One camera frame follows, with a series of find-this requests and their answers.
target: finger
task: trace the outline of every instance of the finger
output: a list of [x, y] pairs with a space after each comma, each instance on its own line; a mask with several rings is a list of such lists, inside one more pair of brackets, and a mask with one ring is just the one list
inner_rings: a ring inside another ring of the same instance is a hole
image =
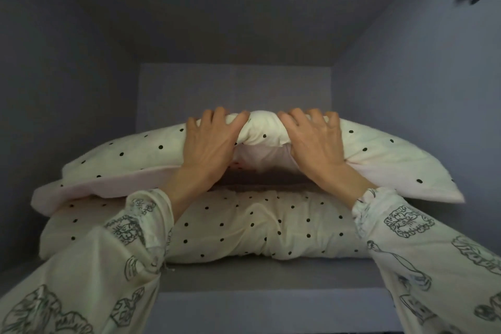
[[200, 127], [210, 126], [212, 123], [212, 116], [214, 115], [214, 111], [205, 110], [202, 114], [202, 121], [200, 122]]
[[212, 117], [212, 122], [218, 122], [218, 123], [225, 122], [225, 117], [228, 114], [229, 114], [229, 111], [227, 109], [225, 109], [224, 107], [220, 106], [220, 107], [216, 108], [216, 110], [214, 111], [214, 116]]
[[250, 115], [251, 115], [250, 112], [242, 111], [240, 114], [236, 116], [235, 119], [233, 119], [233, 122], [229, 124], [236, 138], [240, 134], [240, 131], [242, 130], [243, 126], [245, 126], [245, 124], [247, 123]]
[[292, 109], [289, 111], [289, 115], [296, 120], [299, 126], [309, 123], [308, 118], [306, 117], [302, 109]]
[[306, 113], [311, 117], [312, 122], [317, 124], [325, 124], [324, 116], [322, 115], [322, 111], [319, 109], [309, 109]]
[[337, 112], [327, 111], [325, 115], [329, 118], [329, 122], [327, 123], [329, 127], [340, 127], [339, 114]]
[[294, 118], [283, 111], [280, 111], [277, 116], [287, 130], [289, 137], [291, 137], [291, 135], [294, 135], [297, 131], [297, 122], [294, 120]]
[[196, 120], [194, 117], [189, 117], [188, 121], [186, 122], [186, 132], [190, 133], [196, 130], [198, 126], [196, 125]]

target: polka dot pillow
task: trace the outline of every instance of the polka dot pillow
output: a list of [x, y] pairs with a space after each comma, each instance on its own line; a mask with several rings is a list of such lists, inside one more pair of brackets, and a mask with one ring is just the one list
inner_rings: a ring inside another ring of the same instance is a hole
[[[228, 115], [231, 122], [236, 114]], [[450, 203], [463, 195], [439, 160], [415, 145], [354, 122], [341, 120], [347, 163], [378, 186], [403, 197]], [[106, 142], [63, 167], [63, 178], [34, 192], [32, 206], [50, 215], [71, 198], [96, 194], [126, 196], [157, 187], [183, 163], [184, 124]], [[237, 170], [282, 168], [299, 172], [290, 155], [290, 139], [277, 115], [254, 111], [235, 143]]]
[[[205, 193], [174, 226], [166, 261], [196, 263], [249, 254], [279, 260], [368, 257], [350, 211], [334, 197], [312, 190]], [[45, 260], [67, 248], [124, 204], [125, 198], [99, 197], [65, 203], [41, 234], [40, 257]]]

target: white pajama sleeve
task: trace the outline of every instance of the white pajama sleeve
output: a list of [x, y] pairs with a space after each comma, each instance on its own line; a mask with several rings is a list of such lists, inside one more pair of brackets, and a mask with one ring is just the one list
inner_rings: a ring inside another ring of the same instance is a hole
[[2, 334], [141, 333], [174, 224], [159, 189], [54, 255], [0, 300]]
[[354, 205], [406, 334], [501, 333], [501, 258], [410, 206], [392, 189]]

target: pillowcase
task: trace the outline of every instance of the pillowcase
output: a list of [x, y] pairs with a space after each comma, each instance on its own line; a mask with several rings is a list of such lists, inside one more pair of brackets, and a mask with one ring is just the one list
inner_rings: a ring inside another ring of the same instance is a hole
[[[198, 198], [172, 229], [165, 259], [197, 263], [248, 254], [288, 260], [306, 257], [368, 257], [355, 235], [351, 212], [317, 188], [301, 191], [221, 189]], [[40, 257], [85, 236], [125, 206], [125, 198], [70, 201], [49, 219], [40, 238]]]
[[[236, 114], [228, 115], [227, 122]], [[462, 203], [464, 197], [439, 160], [415, 145], [354, 122], [341, 120], [345, 159], [378, 186], [403, 197]], [[72, 198], [105, 198], [151, 189], [183, 162], [184, 124], [106, 142], [63, 167], [63, 178], [38, 188], [32, 206], [44, 215]], [[277, 115], [254, 111], [235, 143], [232, 168], [263, 172], [274, 168], [299, 173], [290, 139]]]

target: pillow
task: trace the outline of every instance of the pillow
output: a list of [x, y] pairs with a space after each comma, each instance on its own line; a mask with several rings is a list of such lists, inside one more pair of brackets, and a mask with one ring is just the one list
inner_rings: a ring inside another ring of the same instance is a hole
[[[450, 174], [429, 153], [354, 122], [341, 120], [341, 130], [347, 163], [374, 184], [394, 188], [403, 197], [464, 202]], [[32, 206], [50, 216], [54, 206], [71, 198], [122, 197], [157, 187], [182, 164], [185, 135], [185, 125], [179, 124], [106, 142], [66, 164], [61, 180], [35, 190]], [[252, 112], [235, 146], [232, 167], [238, 171], [299, 172], [287, 131], [272, 112]]]
[[[280, 260], [368, 257], [355, 235], [351, 212], [333, 196], [316, 192], [317, 188], [236, 189], [207, 192], [185, 211], [172, 230], [166, 262], [207, 262], [248, 254]], [[41, 234], [40, 257], [48, 259], [78, 241], [124, 204], [125, 198], [99, 197], [64, 204]]]

